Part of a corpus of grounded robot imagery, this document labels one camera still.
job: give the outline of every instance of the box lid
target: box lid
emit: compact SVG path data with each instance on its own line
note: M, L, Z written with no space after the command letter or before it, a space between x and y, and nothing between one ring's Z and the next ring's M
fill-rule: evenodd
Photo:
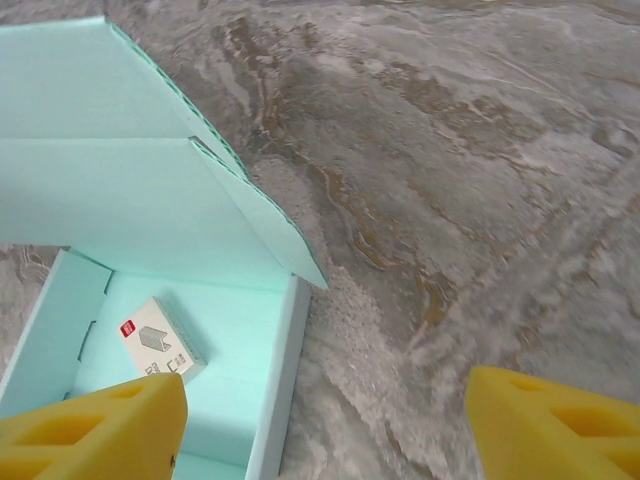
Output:
M103 18L0 28L0 241L132 273L269 288L326 279L295 224Z

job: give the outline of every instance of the mint green cardboard box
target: mint green cardboard box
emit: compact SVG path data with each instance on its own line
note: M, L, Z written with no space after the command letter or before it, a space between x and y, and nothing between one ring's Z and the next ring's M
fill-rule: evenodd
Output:
M118 326L155 296L207 362L186 386L174 478L275 479L307 282L327 286L302 234L104 18L0 28L0 109L0 241L71 247L2 380L0 417L136 378Z

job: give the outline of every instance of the marble floor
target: marble floor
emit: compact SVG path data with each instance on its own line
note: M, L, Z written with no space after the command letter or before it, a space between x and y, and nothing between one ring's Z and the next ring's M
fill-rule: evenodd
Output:
M0 0L0 23L102 12L330 276L283 479L483 478L476 364L640 403L640 4ZM0 246L2 368L54 252Z

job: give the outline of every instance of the yellow foam pad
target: yellow foam pad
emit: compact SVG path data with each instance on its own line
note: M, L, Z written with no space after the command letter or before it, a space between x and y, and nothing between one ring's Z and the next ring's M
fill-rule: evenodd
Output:
M476 367L466 409L487 480L640 480L640 407Z
M169 480L187 422L178 374L0 420L2 480Z

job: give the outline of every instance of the small white box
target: small white box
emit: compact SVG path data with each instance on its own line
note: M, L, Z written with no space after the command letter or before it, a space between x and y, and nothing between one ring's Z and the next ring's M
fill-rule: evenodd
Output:
M120 325L120 335L142 375L179 373L186 384L206 366L176 319L154 297Z

